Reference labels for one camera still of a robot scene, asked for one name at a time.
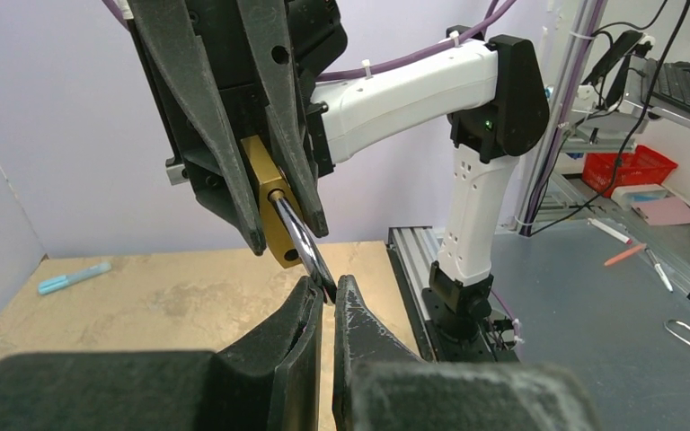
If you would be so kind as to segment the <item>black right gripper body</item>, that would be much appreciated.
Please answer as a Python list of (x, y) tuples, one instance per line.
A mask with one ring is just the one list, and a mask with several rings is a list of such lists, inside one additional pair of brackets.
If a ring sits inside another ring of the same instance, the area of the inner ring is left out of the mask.
[[(242, 152), (259, 209), (257, 181), (251, 172), (241, 140), (259, 136), (273, 162), (276, 162), (273, 158), (272, 137), (266, 115), (268, 99), (261, 85), (239, 13), (240, 1), (183, 2), (188, 9), (194, 34), (202, 41), (207, 51), (208, 61), (226, 108), (234, 139)], [(298, 115), (304, 119), (305, 124), (305, 131), (302, 133), (304, 149), (312, 164), (317, 188), (317, 181), (332, 171), (332, 164), (324, 158), (326, 151), (321, 121), (323, 112), (313, 103), (312, 96), (318, 76), (344, 52), (347, 34), (341, 24), (340, 10), (335, 2), (283, 2), (287, 8), (287, 26), (296, 72), (296, 91), (300, 97)], [(195, 127), (188, 121), (156, 69), (155, 62), (132, 21), (128, 4), (126, 22), (172, 147), (174, 161), (184, 168), (198, 203), (235, 227), (234, 209), (228, 202), (228, 190), (217, 161)]]

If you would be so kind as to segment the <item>red plastic basket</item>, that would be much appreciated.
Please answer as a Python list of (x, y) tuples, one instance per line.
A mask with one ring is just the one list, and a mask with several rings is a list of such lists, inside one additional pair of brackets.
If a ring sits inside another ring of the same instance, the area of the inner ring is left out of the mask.
[(610, 198), (618, 187), (661, 185), (678, 167), (678, 163), (645, 145), (637, 145), (634, 152), (623, 154), (615, 167), (617, 154), (588, 154), (581, 179), (595, 192)]

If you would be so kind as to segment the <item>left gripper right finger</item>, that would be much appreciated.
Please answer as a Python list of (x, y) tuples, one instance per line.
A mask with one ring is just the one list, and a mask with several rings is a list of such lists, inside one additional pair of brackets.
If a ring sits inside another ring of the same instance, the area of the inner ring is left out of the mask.
[(339, 430), (598, 430), (574, 375), (552, 365), (427, 362), (338, 281), (332, 414)]

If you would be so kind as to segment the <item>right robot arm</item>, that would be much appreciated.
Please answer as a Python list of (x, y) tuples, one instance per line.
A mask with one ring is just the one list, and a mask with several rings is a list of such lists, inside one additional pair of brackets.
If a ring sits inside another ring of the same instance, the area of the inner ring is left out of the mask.
[(333, 1), (119, 1), (173, 156), (172, 182), (255, 254), (303, 266), (327, 303), (344, 294), (314, 245), (329, 232), (317, 190), (335, 165), (446, 117), (454, 146), (447, 226), (429, 284), (413, 291), (424, 357), (513, 358), (513, 319), (493, 320), (491, 249), (518, 162), (548, 103), (531, 41), (483, 26), (383, 64), (330, 72), (347, 34)]

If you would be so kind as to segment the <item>large brass padlock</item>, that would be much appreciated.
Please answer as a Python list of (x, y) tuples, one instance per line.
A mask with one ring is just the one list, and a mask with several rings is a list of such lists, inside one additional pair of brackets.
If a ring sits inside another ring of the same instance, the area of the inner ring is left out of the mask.
[(241, 144), (257, 181), (262, 227), (271, 254), (282, 268), (302, 266), (323, 291), (324, 301), (334, 303), (336, 283), (304, 223), (284, 174), (259, 136), (246, 137)]

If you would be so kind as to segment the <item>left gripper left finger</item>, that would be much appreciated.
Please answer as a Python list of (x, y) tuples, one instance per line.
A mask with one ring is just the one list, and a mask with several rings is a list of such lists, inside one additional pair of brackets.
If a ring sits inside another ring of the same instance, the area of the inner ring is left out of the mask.
[(6, 357), (0, 430), (314, 430), (322, 317), (322, 293), (302, 277), (219, 351)]

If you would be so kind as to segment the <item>light blue marker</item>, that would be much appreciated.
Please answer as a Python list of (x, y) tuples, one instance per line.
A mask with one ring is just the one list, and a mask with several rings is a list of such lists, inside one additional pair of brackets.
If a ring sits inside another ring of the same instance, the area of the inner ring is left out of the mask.
[(72, 274), (66, 274), (41, 281), (38, 284), (37, 292), (39, 295), (49, 295), (81, 283), (87, 279), (98, 277), (110, 271), (111, 264), (109, 262), (103, 262)]

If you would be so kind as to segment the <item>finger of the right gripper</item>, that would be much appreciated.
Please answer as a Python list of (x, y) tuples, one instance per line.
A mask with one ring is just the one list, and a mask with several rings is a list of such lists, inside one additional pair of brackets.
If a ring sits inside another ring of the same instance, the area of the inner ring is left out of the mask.
[(266, 115), (274, 161), (285, 174), (304, 221), (316, 237), (322, 238), (329, 229), (312, 164), (304, 149), (305, 124), (298, 115), (300, 97), (296, 91), (287, 8), (283, 1), (240, 1), (238, 9), (268, 99)]
[(266, 250), (259, 209), (242, 152), (202, 41), (183, 1), (130, 1), (132, 21), (172, 96), (216, 159), (228, 190), (235, 224), (251, 251)]

